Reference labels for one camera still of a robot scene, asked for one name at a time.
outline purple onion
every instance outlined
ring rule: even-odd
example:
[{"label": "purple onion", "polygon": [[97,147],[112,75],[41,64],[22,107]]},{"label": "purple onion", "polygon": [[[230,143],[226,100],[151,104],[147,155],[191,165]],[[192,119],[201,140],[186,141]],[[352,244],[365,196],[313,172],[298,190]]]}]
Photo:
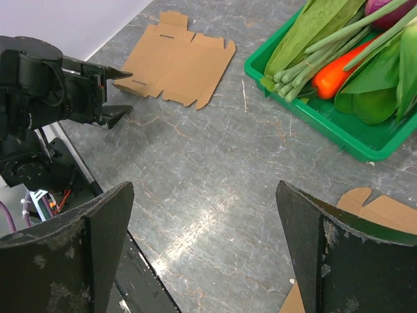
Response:
[{"label": "purple onion", "polygon": [[[392,0],[368,0],[365,6],[365,15],[368,16],[376,10],[382,8]],[[376,29],[386,30],[394,26],[404,15],[417,5],[417,0],[408,0],[396,10],[379,18],[372,23]]]}]

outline gray table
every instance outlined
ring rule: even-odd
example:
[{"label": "gray table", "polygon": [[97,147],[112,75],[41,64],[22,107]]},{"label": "gray table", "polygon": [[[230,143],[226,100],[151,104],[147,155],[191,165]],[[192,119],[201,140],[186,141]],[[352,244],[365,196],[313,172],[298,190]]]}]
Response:
[{"label": "gray table", "polygon": [[63,123],[104,189],[134,182],[130,231],[183,312],[277,312],[294,278],[274,198],[280,179],[332,204],[370,186],[416,207],[415,134],[388,160],[359,163],[245,76],[246,58],[303,2],[155,0],[92,61],[122,67],[160,11],[180,11],[192,31],[237,44],[210,105],[196,112],[111,88],[110,104],[134,106],[116,128]]}]

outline flattened cardboard box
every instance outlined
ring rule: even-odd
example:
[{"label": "flattened cardboard box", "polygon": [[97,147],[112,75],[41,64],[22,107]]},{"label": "flattened cardboard box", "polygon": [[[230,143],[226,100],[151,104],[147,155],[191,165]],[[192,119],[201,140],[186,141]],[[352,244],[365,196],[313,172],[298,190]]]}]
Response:
[{"label": "flattened cardboard box", "polygon": [[122,70],[133,76],[117,80],[120,90],[204,108],[223,76],[236,45],[187,30],[188,17],[161,12],[158,25],[149,25]]},{"label": "flattened cardboard box", "polygon": [[[417,210],[388,196],[380,196],[364,206],[371,193],[370,188],[352,189],[342,195],[337,207],[371,222],[417,235]],[[297,283],[285,299],[280,313],[306,313]]]}]

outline cardboard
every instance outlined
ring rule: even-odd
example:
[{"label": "cardboard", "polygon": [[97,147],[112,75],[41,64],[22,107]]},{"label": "cardboard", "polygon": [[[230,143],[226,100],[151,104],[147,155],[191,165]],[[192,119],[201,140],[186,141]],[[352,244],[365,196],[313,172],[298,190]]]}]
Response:
[{"label": "cardboard", "polygon": [[122,70],[133,76],[117,80],[120,90],[143,97],[173,100],[184,106],[197,101],[204,108],[223,76],[236,45],[224,39],[194,33],[188,17],[180,12],[161,12],[158,25],[149,25]]},{"label": "cardboard", "polygon": [[[337,207],[371,222],[417,235],[417,210],[388,196],[379,196],[364,206],[371,193],[372,190],[366,187],[352,189],[342,195]],[[306,313],[297,283],[289,292],[279,312]]]}]

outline carrot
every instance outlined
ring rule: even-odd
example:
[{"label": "carrot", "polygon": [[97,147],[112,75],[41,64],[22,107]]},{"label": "carrot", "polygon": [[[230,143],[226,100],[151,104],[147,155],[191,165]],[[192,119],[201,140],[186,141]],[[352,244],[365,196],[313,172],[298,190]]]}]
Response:
[{"label": "carrot", "polygon": [[345,66],[378,37],[379,36],[361,44],[359,47],[351,50],[345,55],[342,55],[339,59],[334,60],[322,68],[320,72],[313,77],[311,80],[311,86],[317,88],[317,95],[319,98],[327,100],[336,96],[343,84],[360,64],[357,64],[355,67],[346,72],[343,71]]}]

